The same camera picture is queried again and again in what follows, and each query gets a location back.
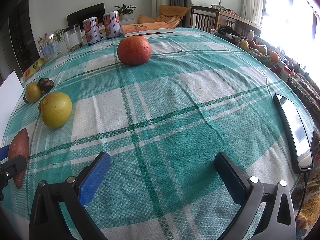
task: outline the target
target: book cover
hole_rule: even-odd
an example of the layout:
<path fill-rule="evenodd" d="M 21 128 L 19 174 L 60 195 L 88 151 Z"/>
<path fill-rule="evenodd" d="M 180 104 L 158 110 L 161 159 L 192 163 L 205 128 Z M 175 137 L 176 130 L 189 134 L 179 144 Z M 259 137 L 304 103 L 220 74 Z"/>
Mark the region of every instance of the book cover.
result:
<path fill-rule="evenodd" d="M 165 22 L 124 24 L 122 25 L 125 37 L 134 35 L 175 32 L 174 27 Z"/>

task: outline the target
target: green and white plaid tablecloth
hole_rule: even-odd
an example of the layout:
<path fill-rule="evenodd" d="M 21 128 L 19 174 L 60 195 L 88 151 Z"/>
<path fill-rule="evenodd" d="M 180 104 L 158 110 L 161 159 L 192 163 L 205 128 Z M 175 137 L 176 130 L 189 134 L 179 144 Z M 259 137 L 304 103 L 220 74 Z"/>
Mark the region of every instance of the green and white plaid tablecloth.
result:
<path fill-rule="evenodd" d="M 295 185 L 274 93 L 295 103 L 309 139 L 313 121 L 285 83 L 240 48 L 197 29 L 145 37 L 152 56 L 143 65 L 119 61 L 119 37 L 67 53 L 23 84 L 48 77 L 52 92 L 73 103 L 68 122 L 51 130 L 38 102 L 21 97 L 6 128 L 2 146 L 22 128 L 29 133 L 23 186 L 10 181 L 2 203 L 25 239 L 37 183 L 77 175 L 101 151 L 111 155 L 111 168 L 86 209 L 109 240 L 217 239 L 239 209 L 212 165 L 220 151 L 262 182 Z"/>

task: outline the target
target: smartphone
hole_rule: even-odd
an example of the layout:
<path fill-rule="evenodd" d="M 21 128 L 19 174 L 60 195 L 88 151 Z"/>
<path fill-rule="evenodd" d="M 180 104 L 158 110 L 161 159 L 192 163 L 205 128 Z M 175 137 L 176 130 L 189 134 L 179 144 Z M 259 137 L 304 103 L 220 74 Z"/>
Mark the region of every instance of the smartphone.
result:
<path fill-rule="evenodd" d="M 291 100 L 279 94 L 273 96 L 273 101 L 287 136 L 293 172 L 311 171 L 313 157 L 310 143 L 296 106 Z"/>

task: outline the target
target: silver screw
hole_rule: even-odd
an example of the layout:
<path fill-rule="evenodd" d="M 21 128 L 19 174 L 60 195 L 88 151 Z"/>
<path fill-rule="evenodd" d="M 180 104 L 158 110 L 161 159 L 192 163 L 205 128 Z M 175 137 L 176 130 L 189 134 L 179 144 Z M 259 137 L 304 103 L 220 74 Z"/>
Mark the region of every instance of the silver screw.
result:
<path fill-rule="evenodd" d="M 40 187 L 43 187 L 45 185 L 45 180 L 41 180 L 38 184 Z"/>
<path fill-rule="evenodd" d="M 281 179 L 280 185 L 281 185 L 282 187 L 285 187 L 285 186 L 287 186 L 287 182 L 286 182 L 285 180 Z"/>
<path fill-rule="evenodd" d="M 69 183 L 74 183 L 75 181 L 76 181 L 76 178 L 74 176 L 67 178 L 67 182 Z"/>
<path fill-rule="evenodd" d="M 250 181 L 252 182 L 252 183 L 258 183 L 258 178 L 257 177 L 255 177 L 255 176 L 251 176 L 250 177 Z"/>

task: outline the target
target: black tv screen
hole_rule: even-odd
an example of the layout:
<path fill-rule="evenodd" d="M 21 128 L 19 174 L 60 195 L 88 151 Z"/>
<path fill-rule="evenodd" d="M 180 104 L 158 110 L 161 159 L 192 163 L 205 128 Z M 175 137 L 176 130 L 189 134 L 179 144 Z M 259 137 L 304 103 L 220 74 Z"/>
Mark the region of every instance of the black tv screen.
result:
<path fill-rule="evenodd" d="M 67 16 L 67 21 L 69 27 L 72 25 L 75 25 L 77 23 L 80 24 L 81 30 L 83 30 L 83 24 L 82 22 L 86 19 L 89 19 L 91 17 L 97 16 L 98 22 L 103 23 L 103 17 L 104 14 L 104 3 L 99 3 L 93 6 L 90 6 L 88 8 L 82 9 L 80 11 L 74 12 L 72 14 L 69 14 Z"/>

